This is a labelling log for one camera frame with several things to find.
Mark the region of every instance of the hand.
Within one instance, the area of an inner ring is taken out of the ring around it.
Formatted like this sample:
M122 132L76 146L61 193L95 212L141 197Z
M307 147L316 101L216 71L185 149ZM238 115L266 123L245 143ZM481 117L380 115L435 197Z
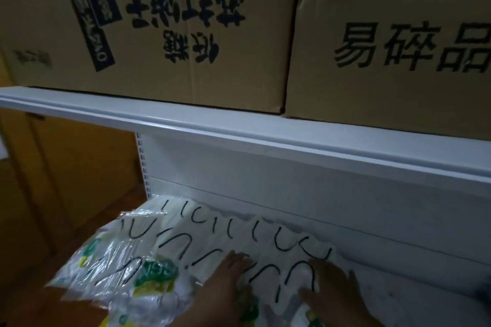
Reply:
M383 325L370 315L358 289L354 272L349 277L331 262L310 260L318 276L318 294L302 288L300 298L329 327L365 327Z
M239 292L237 281L252 265L243 253L230 251L212 276L197 291L193 304L172 327L237 327L242 314L252 301L251 287Z

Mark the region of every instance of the upside-down cardboard box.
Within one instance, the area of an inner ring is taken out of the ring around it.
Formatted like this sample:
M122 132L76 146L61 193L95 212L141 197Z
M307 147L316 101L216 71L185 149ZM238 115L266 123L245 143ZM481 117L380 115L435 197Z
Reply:
M0 0L14 81L280 111L294 0Z
M491 139L490 0L299 0L287 116Z

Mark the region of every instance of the person's right hand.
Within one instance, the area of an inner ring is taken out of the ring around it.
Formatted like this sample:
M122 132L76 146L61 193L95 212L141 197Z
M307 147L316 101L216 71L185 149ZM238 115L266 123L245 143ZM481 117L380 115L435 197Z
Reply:
M379 327L383 326L368 312L358 289L354 272L349 278L331 262L310 260L315 270L320 292L306 288L298 291L300 298L328 327Z

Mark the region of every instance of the brown floor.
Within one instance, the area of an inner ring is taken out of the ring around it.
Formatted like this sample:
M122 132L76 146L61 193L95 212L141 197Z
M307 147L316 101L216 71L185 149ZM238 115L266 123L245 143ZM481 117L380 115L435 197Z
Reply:
M44 285L99 227L145 200L142 185L131 190L83 225L65 250L22 274L8 289L0 289L0 324L6 321L6 327L97 327L106 317L106 311L89 302L60 301L65 290Z

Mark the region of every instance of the cardboard box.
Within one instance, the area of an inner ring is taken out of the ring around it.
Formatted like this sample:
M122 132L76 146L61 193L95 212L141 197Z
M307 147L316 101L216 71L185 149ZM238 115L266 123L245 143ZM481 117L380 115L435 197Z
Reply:
M264 112L285 97L294 0L0 0L19 85Z
M299 0L286 115L491 139L490 0Z

